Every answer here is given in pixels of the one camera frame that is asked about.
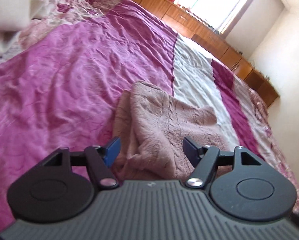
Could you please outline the long wooden drawer cabinet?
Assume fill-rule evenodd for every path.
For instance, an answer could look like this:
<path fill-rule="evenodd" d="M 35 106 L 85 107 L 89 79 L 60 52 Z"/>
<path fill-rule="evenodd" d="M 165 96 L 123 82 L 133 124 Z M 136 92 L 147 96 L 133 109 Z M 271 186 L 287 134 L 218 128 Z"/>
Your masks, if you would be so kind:
<path fill-rule="evenodd" d="M 206 23 L 168 0 L 132 0 L 224 63 L 269 107 L 280 96 L 270 81 Z"/>

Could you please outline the pink knitted sweater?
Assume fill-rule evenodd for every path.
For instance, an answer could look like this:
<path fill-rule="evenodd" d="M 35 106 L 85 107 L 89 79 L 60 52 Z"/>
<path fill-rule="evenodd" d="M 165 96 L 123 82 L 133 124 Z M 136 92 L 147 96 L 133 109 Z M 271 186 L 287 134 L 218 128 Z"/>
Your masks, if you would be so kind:
<path fill-rule="evenodd" d="M 118 180 L 186 181 L 193 166 L 182 150 L 191 137 L 228 151 L 213 107 L 188 105 L 153 84 L 136 82 L 121 94 L 113 123 L 121 151 L 112 171 Z"/>

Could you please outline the pink white patchwork bedspread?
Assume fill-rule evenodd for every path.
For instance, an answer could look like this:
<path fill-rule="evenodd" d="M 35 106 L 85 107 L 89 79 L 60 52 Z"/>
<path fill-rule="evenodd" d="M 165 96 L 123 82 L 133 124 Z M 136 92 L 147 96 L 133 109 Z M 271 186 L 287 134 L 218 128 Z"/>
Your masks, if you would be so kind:
<path fill-rule="evenodd" d="M 9 186 L 61 146 L 81 151 L 118 136 L 121 180 L 190 174 L 181 146 L 141 154 L 128 149 L 128 120 L 113 126 L 119 99 L 137 81 L 180 106 L 207 106 L 228 150 L 245 146 L 295 182 L 264 101 L 203 47 L 131 0 L 42 1 L 49 15 L 33 20 L 0 57 L 0 231 L 13 222 Z"/>

